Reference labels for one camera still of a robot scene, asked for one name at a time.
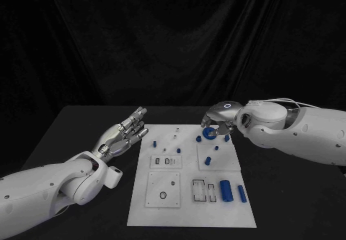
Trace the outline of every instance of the small blue part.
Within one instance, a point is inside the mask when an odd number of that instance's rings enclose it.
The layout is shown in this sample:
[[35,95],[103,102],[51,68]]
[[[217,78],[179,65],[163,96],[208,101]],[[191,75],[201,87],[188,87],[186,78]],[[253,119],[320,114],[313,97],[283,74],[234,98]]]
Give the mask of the small blue part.
[[208,136],[209,132],[212,132],[214,130],[215,130],[214,127],[206,127],[206,128],[204,129],[204,137],[205,137],[206,139],[209,139],[209,140],[214,140],[214,139],[217,138],[217,136]]
[[241,198],[241,201],[243,201],[244,203],[247,203],[248,200],[247,200],[247,196],[245,196],[244,186],[243,186],[243,185],[238,186],[238,190],[240,190],[240,198]]
[[208,157],[208,158],[206,158],[206,160],[205,160],[205,162],[204,162],[206,166],[209,166],[209,165],[211,165],[211,161],[212,161],[212,158],[211,158],[211,157]]
[[219,187],[221,187],[224,202],[232,202],[234,201],[234,195],[232,195],[232,189],[231,189],[230,181],[228,180],[219,181]]

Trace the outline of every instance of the blue ring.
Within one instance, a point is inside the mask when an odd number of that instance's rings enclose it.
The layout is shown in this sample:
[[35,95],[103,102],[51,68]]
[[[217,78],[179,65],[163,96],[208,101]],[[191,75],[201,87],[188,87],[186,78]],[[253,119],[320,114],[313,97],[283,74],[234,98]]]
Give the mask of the blue ring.
[[204,137],[209,140],[214,140],[217,138],[217,136],[208,136],[209,132],[212,132],[214,130],[215,130],[214,127],[206,127],[204,129]]

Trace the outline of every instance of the black backdrop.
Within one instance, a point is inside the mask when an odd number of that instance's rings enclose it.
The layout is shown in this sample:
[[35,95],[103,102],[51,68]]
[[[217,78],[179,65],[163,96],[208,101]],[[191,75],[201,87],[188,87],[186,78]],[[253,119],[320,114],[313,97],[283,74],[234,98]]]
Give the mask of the black backdrop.
[[2,172],[67,105],[287,97],[346,110],[345,12],[341,0],[2,2]]

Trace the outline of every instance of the robotic hand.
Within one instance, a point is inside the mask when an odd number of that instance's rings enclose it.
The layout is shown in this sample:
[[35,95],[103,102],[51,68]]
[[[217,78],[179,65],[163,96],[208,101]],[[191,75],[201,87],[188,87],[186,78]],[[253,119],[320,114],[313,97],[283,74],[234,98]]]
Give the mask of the robotic hand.
[[65,163],[49,164],[0,178],[0,240],[20,234],[58,216],[70,205],[87,204],[103,186],[113,189],[123,172],[107,166],[149,133],[139,108],[130,117],[103,134],[93,151],[75,155]]
[[[294,103],[297,108],[289,109],[274,102]],[[289,98],[250,101],[245,106],[224,101],[206,111],[201,126],[209,127],[212,121],[219,128],[209,136],[231,134],[237,126],[261,148],[276,148],[322,164],[346,166],[345,111],[319,108]]]

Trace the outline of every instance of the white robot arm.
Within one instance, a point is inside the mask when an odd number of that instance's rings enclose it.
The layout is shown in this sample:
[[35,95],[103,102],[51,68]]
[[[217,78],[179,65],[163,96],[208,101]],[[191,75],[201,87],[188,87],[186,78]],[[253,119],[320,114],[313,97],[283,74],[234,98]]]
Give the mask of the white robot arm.
[[[297,104],[287,109],[274,102]],[[209,135],[227,135],[234,126],[261,148],[322,164],[346,166],[346,112],[297,103],[289,98],[250,101],[245,106],[224,101],[208,110],[202,127],[217,121],[219,128]]]
[[103,134],[93,152],[75,155],[65,163],[49,164],[0,178],[0,240],[20,234],[55,217],[72,204],[84,205],[103,186],[119,185],[123,172],[107,166],[149,133],[140,128],[147,110],[132,116]]

